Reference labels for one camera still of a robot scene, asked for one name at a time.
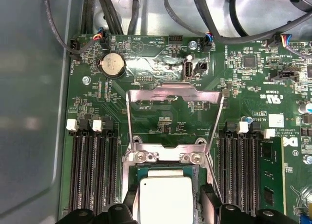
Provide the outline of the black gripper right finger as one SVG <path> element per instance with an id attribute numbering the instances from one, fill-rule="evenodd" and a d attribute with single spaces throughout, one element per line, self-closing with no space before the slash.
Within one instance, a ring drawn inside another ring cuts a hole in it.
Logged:
<path id="1" fill-rule="evenodd" d="M 276 210 L 261 209 L 253 217 L 233 204 L 222 204 L 210 183 L 201 186 L 199 203 L 206 224 L 291 224 L 293 222 L 291 218 Z"/>

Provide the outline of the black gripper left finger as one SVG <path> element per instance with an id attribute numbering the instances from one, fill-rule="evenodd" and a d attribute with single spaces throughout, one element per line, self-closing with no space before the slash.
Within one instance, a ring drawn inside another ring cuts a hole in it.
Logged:
<path id="1" fill-rule="evenodd" d="M 89 209 L 76 209 L 57 221 L 58 224 L 137 224 L 133 218 L 133 206 L 138 187 L 130 187 L 123 203 L 110 206 L 107 211 L 95 215 Z"/>

